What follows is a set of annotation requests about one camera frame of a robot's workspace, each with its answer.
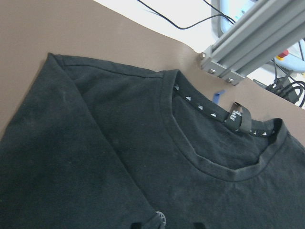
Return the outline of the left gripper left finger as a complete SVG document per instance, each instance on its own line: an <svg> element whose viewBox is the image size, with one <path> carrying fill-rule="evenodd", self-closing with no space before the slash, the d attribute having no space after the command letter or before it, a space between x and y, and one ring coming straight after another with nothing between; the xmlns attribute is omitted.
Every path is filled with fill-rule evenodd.
<svg viewBox="0 0 305 229"><path fill-rule="evenodd" d="M144 229L142 222L135 222L131 224L131 229Z"/></svg>

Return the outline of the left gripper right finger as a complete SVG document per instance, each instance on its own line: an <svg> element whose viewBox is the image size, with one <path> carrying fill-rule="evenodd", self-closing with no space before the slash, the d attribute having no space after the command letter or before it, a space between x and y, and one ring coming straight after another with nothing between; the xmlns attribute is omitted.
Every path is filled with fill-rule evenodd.
<svg viewBox="0 0 305 229"><path fill-rule="evenodd" d="M194 229L206 229L206 226L202 222L195 222L193 223Z"/></svg>

